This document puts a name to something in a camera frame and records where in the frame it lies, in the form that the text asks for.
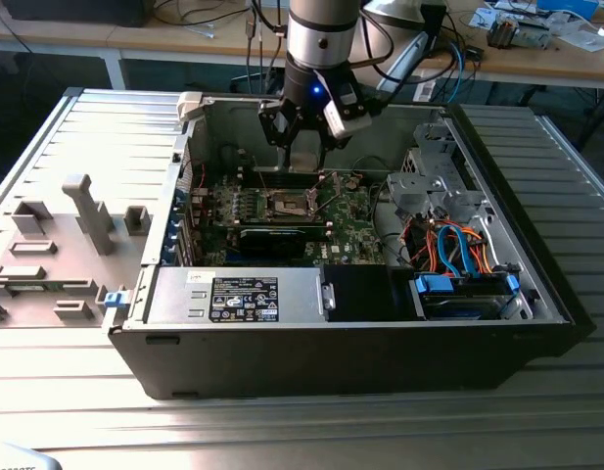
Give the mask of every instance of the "wooden table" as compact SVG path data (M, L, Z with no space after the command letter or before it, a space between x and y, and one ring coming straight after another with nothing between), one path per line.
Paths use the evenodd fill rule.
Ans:
M243 8L244 3L226 3L212 12L195 14L194 21L213 18L224 13ZM559 86L604 87L604 50L596 53L584 52L554 38L545 50L514 48L497 50L487 47L486 32L473 29L465 24L471 20L476 8L483 4L478 0L448 0L449 10L459 31L468 38L468 43L485 49L485 56L478 79L518 83L534 83ZM183 0L182 8L188 10L191 4L199 6L216 5L210 0ZM175 8L170 3L159 12L161 17L176 21ZM265 14L275 21L275 12ZM125 89L123 60L162 60L174 62L234 64L245 63L247 37L245 17L239 14L214 24L215 38L209 39L180 26L149 20L145 27L129 28L108 24L21 22L12 20L0 4L0 15L35 53L62 54L99 57L106 62L113 88ZM604 21L604 14L597 19ZM277 40L269 31L264 32L263 54L265 62L273 55ZM254 41L251 64L257 65L257 40ZM401 48L397 44L395 56ZM0 50L24 52L11 32L0 22ZM283 46L276 67L284 64ZM434 70L443 67L446 59L426 61L423 69ZM362 75L362 81L377 82L372 70Z

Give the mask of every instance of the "blue tab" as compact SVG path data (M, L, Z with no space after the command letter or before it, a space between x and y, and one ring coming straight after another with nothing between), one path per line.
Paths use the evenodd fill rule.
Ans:
M127 291L109 292L104 299L106 308L121 308L129 306L129 296Z
M424 294L426 292L454 292L454 286L451 279L440 274L424 274L415 281L417 292Z
M510 287L511 291L519 292L519 279L517 279L514 275L508 274L506 276L506 283L508 284L508 287Z

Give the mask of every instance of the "electronic component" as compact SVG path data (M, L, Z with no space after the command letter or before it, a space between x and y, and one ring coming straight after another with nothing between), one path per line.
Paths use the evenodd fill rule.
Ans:
M519 293L513 275L493 274L479 278L450 278L440 274L419 276L415 284L428 320L492 320L528 315L522 303L513 303Z
M113 97L85 95L82 103ZM124 101L116 98L125 111ZM55 139L55 130L72 120L71 110L85 113L77 103L72 96L62 101L43 138ZM0 188L0 328L26 320L37 325L35 316L44 321L47 315L49 326L103 320L120 356L157 399L490 388L528 361L563 354L593 330L595 299L604 306L604 186L546 119L527 109L394 107L373 131L356 135L356 145L331 156L339 169L300 174L276 165L283 156L253 133L231 133L256 126L247 119L258 99L208 95L203 103L177 142L172 137L156 149L161 155L184 150L163 158L159 170L139 171L156 184L140 185L129 197L122 187L115 197L102 188L92 193L103 197L113 227L101 201L94 201L96 212L87 201L82 218L55 171L50 177L58 187L44 181L54 184L47 204L21 200L22 187L33 186L37 157L53 158L43 154L46 146L32 158L26 154L21 174ZM529 141L500 130L509 119L521 122ZM110 140L105 135L69 141L86 150L98 140L123 142L124 157L112 153L113 161L151 167L154 159L132 162L127 142L133 134L125 141L121 132ZM308 140L307 147L299 142L300 152L312 151L316 140ZM235 142L250 163L240 171L228 164L218 152L223 142ZM99 159L104 146L92 149ZM412 172L369 171L358 188L345 186L352 164L368 149L390 166L415 148ZM100 174L99 162L82 154L73 153L77 169ZM197 174L189 154L205 162ZM509 159L521 159L522 166ZM552 167L562 183L550 180ZM578 178L582 185L569 184ZM540 182L547 184L535 193ZM277 192L286 196L283 205L295 200L294 211L307 204L299 195L312 195L316 210L280 220L269 213ZM75 196L81 203L81 192ZM244 201L252 218L235 214ZM569 209L559 212L573 222L565 226L551 219L561 216L552 205L562 204ZM142 206L154 215L148 233L131 235L126 210ZM397 208L406 217L395 214ZM97 253L99 234L84 231L94 219L115 248L106 256ZM581 223L587 219L593 221ZM581 231L574 228L579 224ZM587 244L586 234L596 241ZM55 250L9 250L30 241L53 242L45 247ZM577 253L572 261L569 253ZM578 264L585 254L591 263ZM417 288L421 275L432 276L426 278L432 289ZM108 293L112 301L112 293L123 292L131 294L105 302Z
M545 49L551 39L546 26L529 19L517 20L505 13L498 13L487 32L487 42L491 47L505 49L510 46Z
M309 194L277 191L271 193L269 208L273 217L297 216L307 218L316 211L316 200Z
M305 243L305 233L291 229L246 229L239 237L241 255L249 259L299 259Z

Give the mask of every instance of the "power supply label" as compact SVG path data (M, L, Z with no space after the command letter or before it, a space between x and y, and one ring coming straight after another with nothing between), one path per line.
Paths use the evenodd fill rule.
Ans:
M215 277L210 321L278 321L277 277Z

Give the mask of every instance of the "workbench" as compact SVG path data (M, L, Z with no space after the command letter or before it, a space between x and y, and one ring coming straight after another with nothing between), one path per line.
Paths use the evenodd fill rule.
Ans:
M134 204L155 213L181 127L178 97L65 96L1 185L0 207L59 187L69 167L100 180L90 156L109 155L110 145L121 147L116 170L93 194L111 213ZM114 121L123 125L110 129ZM131 157L151 146L149 158ZM45 198L52 210L69 202L54 196ZM16 229L9 220L0 211L0 244ZM496 390L157 401L98 327L0 329L0 440L51 454L65 470L604 468L600 289L586 294L597 325L587 340L531 362Z
M588 53L558 38L554 38L545 51L525 48L493 49L487 47L485 30L466 26L473 16L472 12L484 4L478 0L448 0L448 4L459 32L467 38L467 42L485 49L485 56L476 79L604 88L604 50ZM226 3L214 11L204 12L201 16L195 15L191 18L206 20L238 10L243 5L240 1ZM190 6L188 0L182 4L184 11ZM273 10L266 10L265 14L275 21ZM35 53L101 58L106 63L114 89L129 88L125 74L125 60L229 65L244 65L246 61L247 37L245 16L242 14L215 22L213 39L155 19L150 19L142 28L108 24L21 22L12 20L1 3L0 15L10 29ZM175 9L170 4L168 8L164 7L160 11L160 15L170 21L177 21L174 18ZM604 22L604 13L598 13L595 20ZM266 65L275 52L277 39L268 31L265 31L263 38ZM396 46L394 57L397 57L403 48L403 45ZM24 47L1 22L0 50L25 52ZM283 46L275 62L276 67L284 66L284 51ZM422 73L438 70L444 64L446 58L426 61ZM251 65L258 65L257 40L253 44ZM466 76L470 73L470 67L468 64L465 70ZM374 84L377 82L377 76L372 70L368 70L362 81Z

